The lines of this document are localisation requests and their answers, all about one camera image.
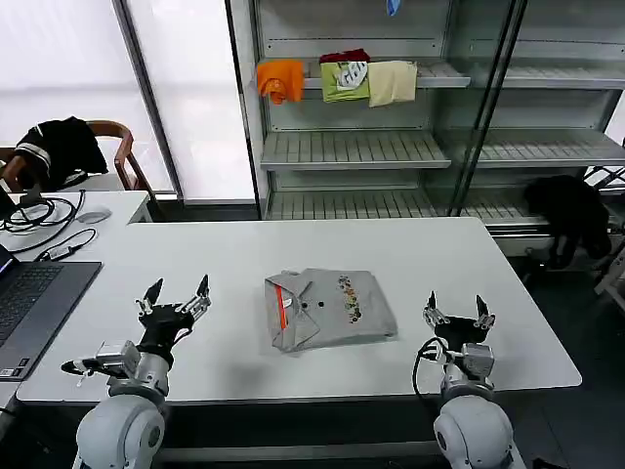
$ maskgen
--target blue object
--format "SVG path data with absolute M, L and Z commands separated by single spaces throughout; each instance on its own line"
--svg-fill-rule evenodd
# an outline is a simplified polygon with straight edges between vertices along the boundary
M 399 11 L 401 0 L 387 0 L 387 11 L 390 17 L 394 17 Z

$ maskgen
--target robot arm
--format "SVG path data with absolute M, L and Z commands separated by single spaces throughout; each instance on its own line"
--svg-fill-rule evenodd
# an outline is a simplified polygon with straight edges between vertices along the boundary
M 82 379 L 95 372 L 109 376 L 110 397 L 78 426 L 73 469 L 148 469 L 160 448 L 165 433 L 160 410 L 169 394 L 172 348 L 192 332 L 211 305 L 208 276 L 184 304 L 156 305 L 162 284 L 161 279 L 137 300 L 139 321 L 146 329 L 138 346 L 131 341 L 104 343 L 94 358 L 62 366 Z
M 510 419 L 492 401 L 494 387 L 488 376 L 495 359 L 481 342 L 495 316 L 479 296 L 477 302 L 477 320 L 447 317 L 437 308 L 433 292 L 423 312 L 438 339 L 422 357 L 441 363 L 445 373 L 440 385 L 443 406 L 434 423 L 438 446 L 453 469 L 525 469 Z

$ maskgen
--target computer mouse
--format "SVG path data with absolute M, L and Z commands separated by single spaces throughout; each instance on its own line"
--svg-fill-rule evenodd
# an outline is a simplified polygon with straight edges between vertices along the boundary
M 82 213 L 76 217 L 76 221 L 84 223 L 85 225 L 95 225 L 99 222 L 103 222 L 112 215 L 106 207 L 95 207 L 88 212 Z

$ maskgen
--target white desk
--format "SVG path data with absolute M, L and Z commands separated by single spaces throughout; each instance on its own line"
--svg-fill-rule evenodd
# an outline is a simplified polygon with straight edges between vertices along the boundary
M 580 374 L 477 219 L 138 224 L 99 246 L 104 268 L 30 378 L 23 402 L 94 403 L 103 376 L 77 378 L 63 362 L 105 340 L 143 334 L 134 300 L 159 277 L 161 301 L 183 301 L 210 275 L 213 306 L 174 348 L 172 404 L 412 394 L 416 351 L 432 336 L 422 318 L 431 290 L 449 315 L 476 317 L 476 294 L 497 316 L 487 343 L 498 390 L 576 386 Z M 263 280 L 283 269 L 369 270 L 399 328 L 394 342 L 283 355 L 271 346 Z M 419 385 L 438 392 L 440 366 Z
M 78 203 L 78 192 L 56 192 L 56 193 L 44 193 L 44 196 L 53 196 L 58 198 L 65 198 L 72 202 L 74 205 Z M 20 201 L 21 194 L 11 194 L 11 199 L 17 203 Z M 83 249 L 78 251 L 72 260 L 80 260 L 86 253 L 92 251 L 97 246 L 100 239 L 107 236 L 116 230 L 119 230 L 129 223 L 136 223 L 141 220 L 150 221 L 149 212 L 147 211 L 147 192 L 143 191 L 131 191 L 131 192 L 86 192 L 85 203 L 78 215 L 81 213 L 87 213 L 96 211 L 99 208 L 106 207 L 112 215 L 96 225 L 85 225 L 79 222 L 72 222 L 65 231 L 63 231 L 59 237 L 52 240 L 48 245 L 56 244 L 67 237 L 80 232 L 86 228 L 95 228 L 98 231 L 98 237 L 89 243 Z M 58 220 L 68 213 L 69 207 L 64 204 L 59 204 L 59 210 L 53 215 L 52 220 Z M 53 233 L 59 230 L 59 227 L 46 227 L 36 228 L 28 234 L 9 234 L 6 232 L 0 232 L 0 244 L 9 249 L 10 251 L 22 249 L 24 247 L 32 246 L 38 242 L 46 239 Z M 76 239 L 77 242 L 82 239 L 88 239 L 89 236 L 84 234 L 84 237 Z M 45 249 L 42 246 L 38 249 L 19 254 L 17 257 L 22 261 L 30 261 L 34 259 L 41 251 Z
M 77 192 L 72 193 L 51 193 L 44 194 L 50 196 L 56 196 L 66 198 L 74 204 L 78 202 L 79 194 Z M 11 198 L 14 202 L 20 201 L 20 194 L 11 194 Z M 83 225 L 78 222 L 73 222 L 67 229 L 56 239 L 54 239 L 49 245 L 60 242 L 66 237 L 73 235 L 85 228 L 95 228 L 98 231 L 98 237 L 84 249 L 78 251 L 71 260 L 88 259 L 92 257 L 92 252 L 97 249 L 99 243 L 103 242 L 107 236 L 111 235 L 115 231 L 119 231 L 129 223 L 139 222 L 141 220 L 150 220 L 149 212 L 147 211 L 147 192 L 87 192 L 85 195 L 85 203 L 83 209 L 79 213 L 86 213 L 98 207 L 107 207 L 112 215 L 107 219 L 96 225 Z M 28 235 L 15 235 L 8 233 L 0 233 L 0 243 L 6 248 L 13 250 L 21 247 L 30 246 L 45 239 L 58 230 L 59 227 L 39 228 Z M 34 249 L 32 251 L 24 252 L 18 255 L 21 260 L 32 260 L 37 254 L 39 254 L 45 247 Z M 20 383 L 0 383 L 0 406 L 7 407 L 11 405 L 12 399 L 20 386 Z M 6 416 L 0 412 L 0 437 L 2 436 L 3 427 L 6 426 L 11 420 L 11 417 Z

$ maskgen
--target orange cloth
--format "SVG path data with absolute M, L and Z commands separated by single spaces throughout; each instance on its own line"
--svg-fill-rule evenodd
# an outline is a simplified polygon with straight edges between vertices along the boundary
M 277 105 L 284 100 L 298 103 L 304 95 L 304 63 L 273 61 L 258 65 L 258 92 L 270 95 Z

